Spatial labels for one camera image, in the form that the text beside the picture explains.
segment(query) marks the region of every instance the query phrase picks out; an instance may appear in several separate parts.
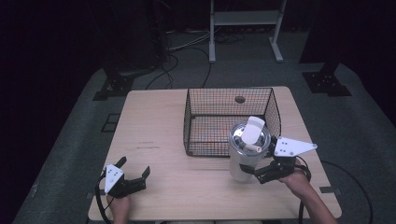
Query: white metal stand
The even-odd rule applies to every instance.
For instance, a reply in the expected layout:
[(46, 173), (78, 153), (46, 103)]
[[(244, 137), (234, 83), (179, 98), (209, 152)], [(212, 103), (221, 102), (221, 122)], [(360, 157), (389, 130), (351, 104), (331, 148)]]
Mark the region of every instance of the white metal stand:
[(214, 63), (216, 61), (215, 49), (215, 26), (217, 25), (262, 25), (275, 24), (274, 36), (269, 37), (271, 48), (278, 63), (283, 62), (283, 57), (277, 46), (277, 37), (280, 30), (280, 25), (283, 20), (287, 0), (282, 0), (279, 10), (267, 11), (224, 11), (215, 12), (214, 0), (210, 2), (210, 40), (209, 40), (209, 61)]

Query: wire basket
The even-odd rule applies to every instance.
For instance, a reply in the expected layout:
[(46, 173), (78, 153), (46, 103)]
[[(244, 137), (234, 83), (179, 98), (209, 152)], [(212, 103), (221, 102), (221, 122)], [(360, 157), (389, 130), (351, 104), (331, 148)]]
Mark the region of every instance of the wire basket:
[(188, 89), (183, 140), (189, 156), (230, 157), (228, 138), (237, 121), (265, 120), (280, 136), (280, 116), (272, 88)]

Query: gray carpet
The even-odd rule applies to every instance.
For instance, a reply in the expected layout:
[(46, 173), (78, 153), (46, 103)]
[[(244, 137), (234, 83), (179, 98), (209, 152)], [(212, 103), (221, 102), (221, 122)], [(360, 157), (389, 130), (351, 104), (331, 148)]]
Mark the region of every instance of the gray carpet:
[[(285, 59), (283, 63), (275, 61), (269, 35), (250, 34), (231, 45), (217, 44), (217, 62), (211, 65), (205, 88), (289, 87), (312, 140), (318, 144), (319, 157), (341, 166), (361, 182), (373, 204), (374, 223), (393, 223), (394, 126), (363, 88), (359, 77), (342, 64), (335, 75), (352, 96), (311, 93), (302, 72), (318, 71), (322, 64), (298, 63), (307, 33), (280, 33), (278, 45)], [(194, 38), (197, 35), (169, 35), (174, 47)], [(194, 47), (208, 50), (207, 42)], [(148, 88), (202, 87), (209, 71), (206, 55), (197, 49), (172, 55), (178, 58), (177, 67), (170, 72), (172, 85), (169, 77), (162, 76)], [(169, 57), (163, 67), (169, 69), (175, 62), (175, 58)], [(162, 72), (157, 69), (136, 78), (133, 90), (144, 90)], [(36, 192), (26, 198), (14, 223), (86, 223), (93, 188), (113, 137), (113, 133), (104, 133), (102, 128), (109, 114), (121, 112), (125, 100), (109, 97), (106, 101), (93, 101), (105, 80), (102, 69), (92, 74), (37, 177)], [(327, 163), (323, 166), (332, 186), (341, 192), (337, 195), (343, 210), (339, 223), (368, 223), (369, 205), (361, 188), (339, 168)], [(297, 223), (296, 219), (281, 221)]]

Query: human hand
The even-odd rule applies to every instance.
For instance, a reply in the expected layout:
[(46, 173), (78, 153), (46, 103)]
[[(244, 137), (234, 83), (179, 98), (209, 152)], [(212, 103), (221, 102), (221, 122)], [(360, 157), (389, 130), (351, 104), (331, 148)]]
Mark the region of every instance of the human hand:
[[(299, 160), (296, 160), (296, 165), (301, 165)], [(294, 168), (294, 173), (279, 179), (280, 182), (285, 183), (291, 192), (298, 198), (312, 193), (312, 186), (306, 178), (305, 172), (300, 168)]]
[(111, 213), (113, 214), (114, 224), (125, 224), (129, 219), (129, 211), (131, 209), (131, 195), (123, 198), (113, 198), (106, 196), (107, 203), (110, 206)]

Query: metal cup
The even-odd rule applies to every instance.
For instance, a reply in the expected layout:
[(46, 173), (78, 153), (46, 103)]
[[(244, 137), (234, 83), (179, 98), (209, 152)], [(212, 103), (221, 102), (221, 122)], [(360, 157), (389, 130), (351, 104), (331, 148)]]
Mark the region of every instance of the metal cup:
[(248, 181), (252, 175), (243, 172), (239, 164), (256, 167), (257, 163), (266, 155), (271, 142), (271, 134), (267, 128), (263, 127), (257, 142), (254, 144), (254, 147), (260, 147), (261, 151), (246, 149), (241, 136), (247, 123), (246, 120), (235, 123), (229, 136), (230, 174), (233, 179), (240, 182)]

